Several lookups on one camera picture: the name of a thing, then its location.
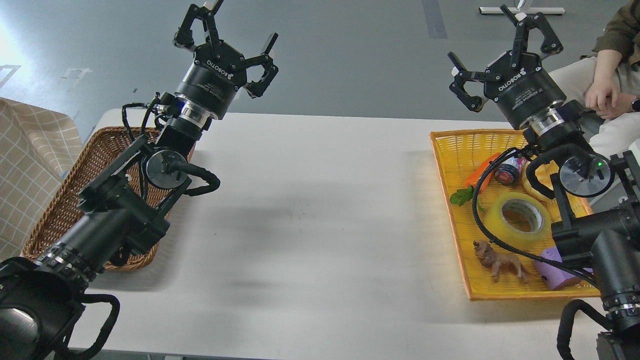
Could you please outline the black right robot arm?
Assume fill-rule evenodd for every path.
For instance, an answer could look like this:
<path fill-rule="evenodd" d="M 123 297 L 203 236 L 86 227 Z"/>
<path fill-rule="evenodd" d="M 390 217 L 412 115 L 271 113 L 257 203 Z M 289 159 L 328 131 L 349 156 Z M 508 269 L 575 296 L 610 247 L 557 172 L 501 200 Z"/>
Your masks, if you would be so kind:
<path fill-rule="evenodd" d="M 557 203 L 560 222 L 551 236 L 561 261 L 533 255 L 492 234 L 478 214 L 478 195 L 471 195 L 477 227 L 493 244 L 532 260 L 549 264 L 588 282 L 599 291 L 601 314 L 583 300 L 570 301 L 558 326 L 557 350 L 573 358 L 570 337 L 576 312 L 583 312 L 605 330 L 596 340 L 601 360 L 639 358 L 639 153 L 606 158 L 587 144 L 579 129 L 582 107 L 566 95 L 543 69 L 542 61 L 563 50 L 543 13 L 514 14 L 499 7 L 515 27 L 512 49 L 487 65 L 470 71 L 455 53 L 452 91 L 467 109 L 479 112 L 496 103 L 515 130 L 526 139 L 523 148 L 508 148 L 482 172 L 477 185 L 510 157 L 529 160 L 526 178 L 533 189 Z"/>

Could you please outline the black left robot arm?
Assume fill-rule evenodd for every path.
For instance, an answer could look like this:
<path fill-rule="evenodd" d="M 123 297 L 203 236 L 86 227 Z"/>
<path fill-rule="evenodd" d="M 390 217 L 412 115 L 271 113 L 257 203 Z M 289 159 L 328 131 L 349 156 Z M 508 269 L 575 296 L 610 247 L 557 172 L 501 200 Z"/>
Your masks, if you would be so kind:
<path fill-rule="evenodd" d="M 131 140 L 78 193 L 76 224 L 35 260 L 1 263 L 1 358 L 89 360 L 99 353 L 121 311 L 110 294 L 87 294 L 105 264 L 125 265 L 148 253 L 166 234 L 166 216 L 183 196 L 219 189 L 212 172 L 188 155 L 214 120 L 224 118 L 240 89 L 260 98 L 279 69 L 271 55 L 278 39 L 245 57 L 218 34 L 222 1 L 190 5 L 174 34 L 193 61 L 173 93 L 122 107 Z"/>

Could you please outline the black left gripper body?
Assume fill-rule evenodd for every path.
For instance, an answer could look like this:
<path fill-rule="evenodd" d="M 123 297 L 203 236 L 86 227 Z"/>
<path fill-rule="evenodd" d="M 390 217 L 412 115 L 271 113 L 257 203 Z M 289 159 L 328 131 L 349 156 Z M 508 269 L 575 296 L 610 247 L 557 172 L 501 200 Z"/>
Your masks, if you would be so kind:
<path fill-rule="evenodd" d="M 246 70 L 233 70 L 245 58 L 228 43 L 222 43 L 219 54 L 212 46 L 201 44 L 195 48 L 193 62 L 179 82 L 176 95 L 199 105 L 215 120 L 226 115 L 240 87 L 247 82 Z"/>

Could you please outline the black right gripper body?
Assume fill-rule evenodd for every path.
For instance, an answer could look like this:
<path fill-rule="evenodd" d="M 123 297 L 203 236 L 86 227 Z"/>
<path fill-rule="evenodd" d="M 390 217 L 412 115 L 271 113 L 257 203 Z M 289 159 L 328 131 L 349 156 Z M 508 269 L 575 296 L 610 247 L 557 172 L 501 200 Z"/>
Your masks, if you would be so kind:
<path fill-rule="evenodd" d="M 542 68 L 537 54 L 524 53 L 516 66 L 504 52 L 486 68 L 485 97 L 493 101 L 515 130 L 530 125 L 539 112 L 562 105 L 567 96 Z"/>

